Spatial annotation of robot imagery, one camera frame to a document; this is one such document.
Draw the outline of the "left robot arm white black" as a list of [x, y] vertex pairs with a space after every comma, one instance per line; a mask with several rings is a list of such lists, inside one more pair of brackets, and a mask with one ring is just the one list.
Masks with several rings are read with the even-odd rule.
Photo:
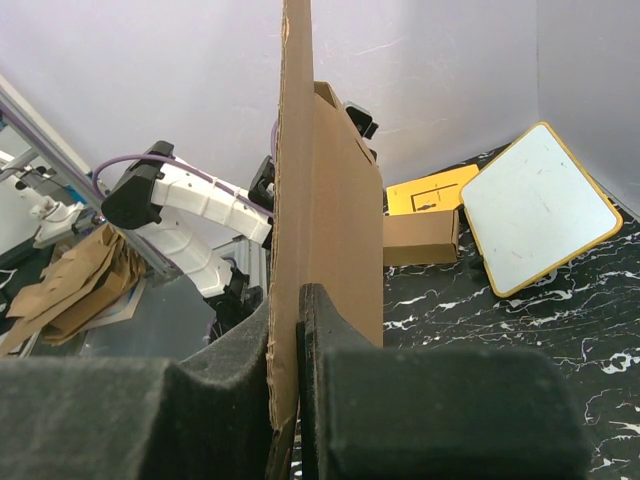
[[215, 254], [183, 217], [185, 212], [231, 229], [268, 250], [274, 227], [275, 165], [266, 157], [246, 190], [207, 174], [174, 155], [160, 140], [142, 154], [112, 158], [94, 170], [98, 185], [106, 168], [129, 162], [115, 187], [103, 195], [101, 212], [132, 231], [196, 287], [218, 316], [248, 315], [249, 276]]

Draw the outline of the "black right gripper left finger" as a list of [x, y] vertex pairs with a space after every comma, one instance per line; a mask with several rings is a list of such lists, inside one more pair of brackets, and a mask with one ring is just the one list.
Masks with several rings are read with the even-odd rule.
[[1, 364], [5, 479], [261, 479], [268, 307], [184, 361]]

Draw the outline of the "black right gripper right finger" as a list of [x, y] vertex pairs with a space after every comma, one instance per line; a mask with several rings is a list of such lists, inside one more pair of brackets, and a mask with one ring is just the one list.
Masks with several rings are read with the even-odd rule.
[[584, 479], [591, 447], [562, 376], [531, 349], [389, 349], [319, 284], [299, 297], [307, 479]]

